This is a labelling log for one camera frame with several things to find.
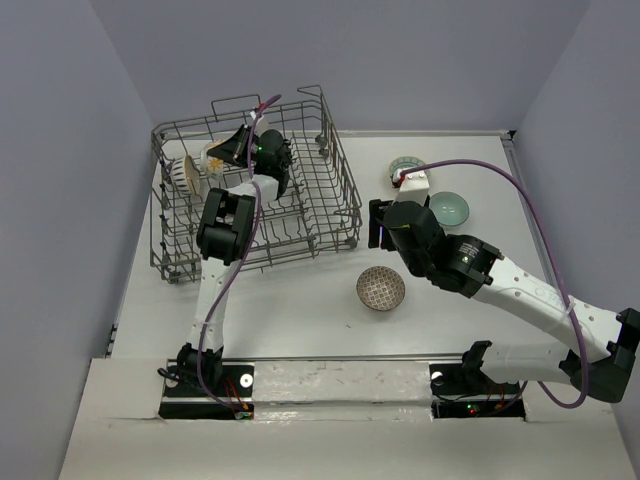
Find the orange flower bowl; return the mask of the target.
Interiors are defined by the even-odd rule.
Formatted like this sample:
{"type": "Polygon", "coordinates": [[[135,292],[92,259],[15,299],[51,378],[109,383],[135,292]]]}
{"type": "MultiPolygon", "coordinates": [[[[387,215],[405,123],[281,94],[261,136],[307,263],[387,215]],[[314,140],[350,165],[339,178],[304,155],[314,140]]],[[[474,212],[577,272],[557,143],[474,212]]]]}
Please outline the orange flower bowl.
{"type": "Polygon", "coordinates": [[[222,144],[222,140],[209,142],[200,150],[198,169],[207,178],[221,180],[224,176],[224,165],[229,160],[229,154],[220,150],[222,144]]]}

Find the brown patterned bowl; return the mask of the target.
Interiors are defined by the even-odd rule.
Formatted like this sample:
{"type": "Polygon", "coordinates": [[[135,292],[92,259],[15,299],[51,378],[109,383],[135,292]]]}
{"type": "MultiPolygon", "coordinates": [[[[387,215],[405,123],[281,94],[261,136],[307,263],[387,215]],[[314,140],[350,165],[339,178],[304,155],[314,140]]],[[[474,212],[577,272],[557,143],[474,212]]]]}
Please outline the brown patterned bowl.
{"type": "Polygon", "coordinates": [[[406,295],[405,282],[395,270],[386,266],[373,266],[364,270],[356,281],[359,300],[375,311],[397,308],[406,295]]]}

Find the teal yellow sun bowl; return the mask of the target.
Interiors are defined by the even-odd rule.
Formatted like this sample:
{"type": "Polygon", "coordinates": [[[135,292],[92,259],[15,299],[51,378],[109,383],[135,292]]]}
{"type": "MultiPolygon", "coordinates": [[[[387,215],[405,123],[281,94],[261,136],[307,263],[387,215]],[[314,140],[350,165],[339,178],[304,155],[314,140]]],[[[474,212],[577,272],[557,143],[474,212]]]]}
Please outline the teal yellow sun bowl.
{"type": "Polygon", "coordinates": [[[425,165],[425,162],[415,156],[400,156],[391,161],[388,174],[391,185],[394,189],[399,189],[402,183],[401,172],[403,170],[425,165]]]}

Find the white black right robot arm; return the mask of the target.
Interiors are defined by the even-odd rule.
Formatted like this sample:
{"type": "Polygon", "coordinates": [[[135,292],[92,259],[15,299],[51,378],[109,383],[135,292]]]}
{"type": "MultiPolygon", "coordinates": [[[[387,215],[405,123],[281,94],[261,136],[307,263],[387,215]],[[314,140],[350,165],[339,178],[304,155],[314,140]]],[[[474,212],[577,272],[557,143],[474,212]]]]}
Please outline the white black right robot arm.
{"type": "Polygon", "coordinates": [[[368,210],[369,247],[395,251],[411,275],[506,311],[551,338],[515,346],[476,341],[457,366],[458,383],[473,392],[492,384],[560,383],[606,403],[623,399],[639,346],[637,310],[564,299],[489,243],[445,233],[427,205],[374,199],[368,210]]]}

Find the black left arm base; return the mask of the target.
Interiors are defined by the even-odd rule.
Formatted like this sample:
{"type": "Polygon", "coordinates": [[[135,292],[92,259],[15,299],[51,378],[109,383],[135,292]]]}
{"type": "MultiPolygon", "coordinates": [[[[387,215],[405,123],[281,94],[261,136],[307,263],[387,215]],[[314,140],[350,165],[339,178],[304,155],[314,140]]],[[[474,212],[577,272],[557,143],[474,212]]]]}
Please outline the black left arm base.
{"type": "Polygon", "coordinates": [[[254,365],[224,362],[222,374],[209,396],[195,376],[178,372],[176,361],[159,369],[164,380],[158,414],[166,420],[252,420],[254,418],[254,365]]]}

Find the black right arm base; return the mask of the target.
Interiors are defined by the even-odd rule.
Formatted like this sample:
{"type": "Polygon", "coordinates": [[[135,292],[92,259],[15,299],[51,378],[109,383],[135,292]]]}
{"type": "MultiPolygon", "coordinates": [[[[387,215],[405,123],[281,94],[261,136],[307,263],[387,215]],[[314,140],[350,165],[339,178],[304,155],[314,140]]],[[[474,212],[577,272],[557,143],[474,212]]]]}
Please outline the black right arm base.
{"type": "Polygon", "coordinates": [[[430,364],[429,375],[435,419],[526,419],[519,383],[498,384],[484,374],[467,377],[458,363],[430,364]]]}

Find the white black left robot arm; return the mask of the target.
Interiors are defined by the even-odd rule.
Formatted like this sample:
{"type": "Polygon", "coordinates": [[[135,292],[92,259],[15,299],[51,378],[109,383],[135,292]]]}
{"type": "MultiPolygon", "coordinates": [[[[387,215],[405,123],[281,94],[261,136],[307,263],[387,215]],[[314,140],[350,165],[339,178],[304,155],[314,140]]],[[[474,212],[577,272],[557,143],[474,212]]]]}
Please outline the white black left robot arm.
{"type": "Polygon", "coordinates": [[[249,179],[239,185],[213,187],[206,195],[196,232],[201,268],[196,312],[171,373],[175,382],[212,396],[222,377],[229,290],[253,244],[262,207],[287,189],[293,156],[290,141],[279,131],[255,134],[243,125],[227,140],[206,144],[198,159],[187,156],[185,160],[208,177],[220,176],[226,165],[249,173],[249,179]]]}

